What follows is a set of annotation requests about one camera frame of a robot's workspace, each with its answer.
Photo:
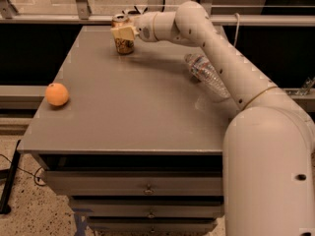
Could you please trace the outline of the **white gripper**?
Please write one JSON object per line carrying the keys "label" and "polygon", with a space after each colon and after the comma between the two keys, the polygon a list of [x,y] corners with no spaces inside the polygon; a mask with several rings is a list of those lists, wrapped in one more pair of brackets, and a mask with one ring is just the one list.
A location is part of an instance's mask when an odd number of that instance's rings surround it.
{"label": "white gripper", "polygon": [[146,13],[133,19],[134,25],[115,25],[110,31],[115,39],[134,40],[138,35],[145,42],[154,42],[155,13]]}

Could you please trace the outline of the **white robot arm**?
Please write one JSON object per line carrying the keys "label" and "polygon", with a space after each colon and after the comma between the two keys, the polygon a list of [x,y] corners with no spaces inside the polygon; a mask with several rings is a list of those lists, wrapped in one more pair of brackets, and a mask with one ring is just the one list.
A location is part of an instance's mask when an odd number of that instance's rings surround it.
{"label": "white robot arm", "polygon": [[201,47],[239,108],[222,146],[226,236],[315,236],[314,122],[221,36],[204,7],[188,1],[111,32]]}

